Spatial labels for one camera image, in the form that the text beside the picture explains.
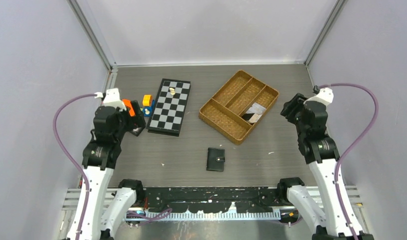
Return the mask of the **black leather card holder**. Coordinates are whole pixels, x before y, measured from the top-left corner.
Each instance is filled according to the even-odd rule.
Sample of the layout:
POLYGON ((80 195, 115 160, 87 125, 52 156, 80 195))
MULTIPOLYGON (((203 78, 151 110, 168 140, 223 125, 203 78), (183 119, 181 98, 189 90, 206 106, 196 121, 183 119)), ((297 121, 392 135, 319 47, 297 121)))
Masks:
POLYGON ((225 169, 225 150, 209 147, 207 149, 206 170, 223 172, 225 169))

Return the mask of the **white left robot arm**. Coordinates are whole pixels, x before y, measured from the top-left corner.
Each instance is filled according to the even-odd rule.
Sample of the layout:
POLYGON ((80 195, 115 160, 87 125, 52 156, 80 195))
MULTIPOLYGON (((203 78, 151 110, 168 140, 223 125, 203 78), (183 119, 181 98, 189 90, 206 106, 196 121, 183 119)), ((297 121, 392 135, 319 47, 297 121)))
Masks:
POLYGON ((107 188, 121 153, 125 133, 143 129, 146 122, 139 103, 133 100, 126 110, 100 106, 95 111, 91 140, 83 150, 82 186, 68 240, 113 240, 127 210, 144 203, 140 180, 123 179, 115 197, 104 210, 107 188))

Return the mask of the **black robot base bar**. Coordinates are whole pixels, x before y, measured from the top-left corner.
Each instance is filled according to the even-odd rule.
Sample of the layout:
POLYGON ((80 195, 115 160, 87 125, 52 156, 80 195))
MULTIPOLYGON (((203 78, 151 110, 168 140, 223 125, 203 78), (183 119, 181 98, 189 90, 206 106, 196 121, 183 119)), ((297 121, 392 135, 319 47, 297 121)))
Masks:
POLYGON ((147 187, 132 207, 160 213, 168 208, 173 213, 197 214, 236 212, 268 213, 272 208, 293 207, 276 187, 147 187))

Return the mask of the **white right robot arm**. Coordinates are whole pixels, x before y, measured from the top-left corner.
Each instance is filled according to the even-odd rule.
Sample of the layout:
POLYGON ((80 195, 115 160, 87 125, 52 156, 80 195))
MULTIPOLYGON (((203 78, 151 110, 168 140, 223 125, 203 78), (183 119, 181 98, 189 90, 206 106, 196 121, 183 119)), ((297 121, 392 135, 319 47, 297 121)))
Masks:
POLYGON ((309 98, 298 93, 280 113, 296 127, 298 150, 316 180, 322 206, 299 177, 279 181, 277 200, 298 210, 314 240, 372 240, 374 236, 364 232, 354 213, 340 175, 337 145, 327 133, 327 106, 333 99, 330 88, 309 98))

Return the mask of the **woven wicker tray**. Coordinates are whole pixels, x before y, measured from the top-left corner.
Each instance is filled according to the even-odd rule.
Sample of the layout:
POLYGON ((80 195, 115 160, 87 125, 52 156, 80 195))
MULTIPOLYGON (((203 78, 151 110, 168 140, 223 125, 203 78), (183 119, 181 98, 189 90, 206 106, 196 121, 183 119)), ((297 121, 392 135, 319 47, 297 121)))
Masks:
POLYGON ((235 145, 242 144, 258 123, 244 119, 254 105, 265 108, 261 118, 276 103, 277 89, 243 70, 236 72, 199 110, 199 118, 235 145))

